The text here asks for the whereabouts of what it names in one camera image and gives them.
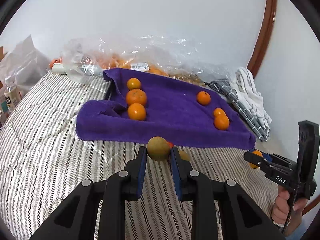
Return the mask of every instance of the plastic bag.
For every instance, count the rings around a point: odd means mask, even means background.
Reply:
[[[63,66],[72,81],[88,83],[88,76],[102,76],[111,68],[127,68],[176,78],[200,86],[229,71],[221,65],[202,62],[201,43],[158,36],[73,39],[63,51]]]
[[[49,59],[35,49],[31,36],[20,42],[0,62],[0,81],[11,75],[23,97],[47,73]]]

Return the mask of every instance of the metal bolt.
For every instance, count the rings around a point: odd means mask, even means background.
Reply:
[[[126,176],[128,176],[128,172],[127,171],[119,171],[118,175],[120,177],[126,177]]]
[[[199,176],[199,171],[196,171],[196,170],[192,170],[189,172],[189,174],[192,176],[192,177],[198,177]]]
[[[233,180],[233,179],[228,179],[227,180],[227,184],[231,187],[235,186],[236,185],[236,182]]]
[[[91,180],[89,179],[84,179],[83,181],[81,181],[81,185],[84,187],[87,187],[91,184]]]

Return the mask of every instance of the orange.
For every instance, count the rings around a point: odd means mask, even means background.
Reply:
[[[169,144],[169,146],[170,146],[170,149],[171,149],[172,147],[174,147],[174,144],[173,144],[172,142],[168,142],[168,144]]]
[[[199,104],[201,104],[203,106],[207,106],[211,101],[211,97],[207,92],[200,91],[197,94],[197,101],[198,101]]]
[[[226,115],[226,113],[225,113],[221,108],[216,108],[216,109],[213,111],[213,116],[214,116],[214,117],[217,117],[217,116],[220,115],[220,114]]]
[[[185,151],[179,150],[179,155],[182,160],[190,162],[190,156]]]
[[[127,82],[127,87],[129,90],[132,89],[140,89],[141,88],[141,82],[137,78],[130,78]]]
[[[132,89],[127,93],[125,100],[129,106],[133,103],[139,103],[145,106],[147,103],[147,95],[140,89]]]
[[[116,68],[116,67],[118,67],[118,62],[114,58],[111,58],[109,66],[110,66],[110,68]]]
[[[124,61],[119,65],[119,68],[131,69],[131,65],[130,63],[127,63],[126,61]]]
[[[111,55],[111,57],[112,57],[115,61],[121,60],[120,56],[119,56],[118,54],[116,54],[116,53],[113,53],[113,54]]]
[[[53,68],[54,64],[58,64],[58,63],[62,63],[62,57],[61,58],[54,58],[50,64],[49,64],[49,68]]]
[[[252,153],[254,153],[254,154],[259,155],[259,156],[262,157],[262,153],[261,153],[260,151],[258,151],[258,150],[255,150],[255,151],[253,151]],[[249,165],[250,165],[250,167],[253,168],[253,169],[258,168],[257,165],[254,165],[254,164],[252,164],[252,163],[249,163]]]
[[[128,116],[132,120],[144,121],[147,116],[146,109],[142,104],[133,103],[128,107]]]
[[[229,118],[224,115],[224,114],[220,114],[218,115],[215,119],[214,119],[214,126],[218,129],[218,130],[227,130],[229,125],[230,125],[230,121]]]
[[[161,75],[162,75],[162,76],[165,76],[165,77],[169,77],[169,75],[168,75],[166,72],[164,72],[164,71],[161,71]]]
[[[148,63],[148,65],[149,65],[149,69],[150,69],[149,72],[151,72],[151,73],[152,73],[153,70],[158,69],[158,68],[156,67],[156,65],[154,65],[154,64]]]
[[[150,69],[149,73],[156,74],[156,75],[161,75],[162,74],[161,70],[159,70],[159,69]]]
[[[102,69],[110,69],[110,66],[109,66],[108,62],[101,62],[100,67]]]

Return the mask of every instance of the striped bedspread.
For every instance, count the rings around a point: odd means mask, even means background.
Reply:
[[[66,75],[48,73],[23,98],[1,130],[0,215],[18,240],[29,239],[83,179],[107,179],[137,156],[140,144],[82,141],[76,135],[76,115],[82,104],[103,99],[107,85],[101,78],[82,85]],[[276,184],[259,169],[249,168],[243,160],[244,151],[178,148],[190,155],[194,169],[219,181],[233,178],[270,214]],[[192,205],[178,201],[170,168],[167,162],[148,158],[141,198],[126,202],[126,239],[190,239]]]

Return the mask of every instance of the plastic bottle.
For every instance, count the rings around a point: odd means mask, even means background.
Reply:
[[[17,104],[21,101],[20,93],[18,87],[12,82],[11,76],[4,79],[4,84],[6,89],[4,92],[5,100],[7,101],[7,106],[9,109],[9,114],[16,108]]]
[[[0,110],[4,112],[4,115],[8,115],[8,106],[7,106],[7,101],[5,100],[4,97],[4,92],[5,92],[5,86],[0,88]]]

